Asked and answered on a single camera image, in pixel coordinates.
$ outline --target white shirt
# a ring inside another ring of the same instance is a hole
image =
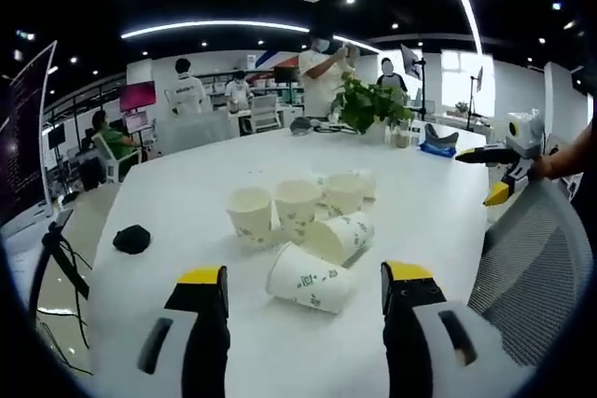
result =
[[[303,51],[298,55],[298,70],[305,88],[303,100],[306,117],[327,117],[331,112],[332,102],[340,92],[342,70],[336,63],[317,79],[312,79],[307,75],[309,70],[327,58],[329,55],[314,50]]]
[[[173,92],[172,107],[176,108],[179,116],[212,111],[212,105],[203,83],[190,74],[178,76]]]
[[[241,84],[237,84],[234,80],[230,81],[226,85],[226,92],[224,95],[238,104],[239,110],[242,111],[249,108],[249,102],[246,99],[251,96],[251,90],[246,81],[243,81]]]

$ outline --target window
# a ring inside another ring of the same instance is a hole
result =
[[[475,111],[486,117],[493,117],[495,104],[495,75],[493,57],[464,51],[444,50],[441,52],[441,103],[454,107],[459,102],[470,101],[470,77],[479,75],[483,66],[481,91],[477,93],[477,81],[473,85]]]
[[[419,57],[419,59],[423,58],[423,52],[419,49],[413,50],[414,54]],[[417,96],[417,91],[423,85],[423,81],[420,79],[415,78],[414,76],[406,75],[404,72],[404,62],[402,60],[402,51],[400,50],[388,50],[383,51],[378,55],[378,64],[377,64],[377,77],[383,75],[382,73],[382,60],[383,58],[389,58],[392,64],[394,65],[394,72],[401,75],[404,79],[404,84],[407,85],[407,89],[409,90],[409,96],[412,100],[415,99]]]

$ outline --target black ceiling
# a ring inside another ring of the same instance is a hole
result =
[[[356,0],[347,6],[343,0],[323,0],[316,5],[298,0],[4,0],[5,10],[0,39],[0,73],[14,76],[22,62],[12,60],[12,50],[20,49],[25,61],[52,40],[59,47],[54,63],[59,71],[49,78],[49,88],[58,98],[94,79],[125,70],[128,62],[203,50],[266,48],[300,50],[306,36],[289,32],[240,27],[201,27],[185,31],[149,34],[123,41],[123,32],[163,23],[188,20],[248,19],[275,21],[309,27],[313,21],[330,22],[337,34],[356,40],[389,34],[451,33],[470,34],[459,0]],[[575,18],[564,3],[553,11],[556,0],[471,0],[480,33],[499,39],[505,46],[488,46],[498,59],[542,66],[551,60],[572,69],[582,63],[583,40],[577,25],[563,26]],[[399,29],[392,30],[397,22]],[[35,33],[36,40],[18,38],[16,30]],[[539,37],[547,39],[542,46]],[[207,48],[201,41],[209,43]],[[379,44],[395,48],[396,44]],[[426,42],[425,48],[471,48],[462,42]],[[68,60],[78,56],[77,64]]]

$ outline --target small cup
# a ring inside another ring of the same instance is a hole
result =
[[[282,230],[294,242],[305,238],[306,226],[315,220],[321,186],[308,181],[288,181],[279,184],[274,193]]]
[[[249,246],[260,247],[271,238],[271,197],[263,188],[241,188],[232,193],[227,208],[236,234]]]
[[[338,314],[353,289],[352,274],[289,242],[273,263],[266,292],[305,307]]]
[[[350,170],[362,182],[363,197],[366,199],[375,199],[375,177],[373,170]]]
[[[341,265],[356,252],[366,249],[374,234],[371,218],[364,212],[356,212],[309,224],[303,246],[306,251]]]
[[[326,181],[326,205],[330,217],[359,212],[363,205],[361,179],[354,174],[335,174]]]

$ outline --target tipped-over paper cup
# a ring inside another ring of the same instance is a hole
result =
[[[331,217],[360,211],[363,205],[361,179],[354,174],[335,174],[328,177],[326,205]]]
[[[330,263],[341,265],[356,252],[366,249],[375,228],[364,212],[338,216],[307,226],[305,250]]]
[[[271,237],[271,197],[263,188],[241,188],[232,193],[227,208],[236,234],[244,243],[258,247]]]
[[[289,242],[271,268],[266,292],[305,307],[339,313],[352,289],[352,274]]]
[[[288,181],[276,187],[273,198],[280,225],[292,241],[304,240],[305,228],[315,220],[315,210],[321,192],[321,186],[308,181]]]
[[[351,170],[362,182],[363,196],[367,199],[375,199],[375,177],[372,170]]]

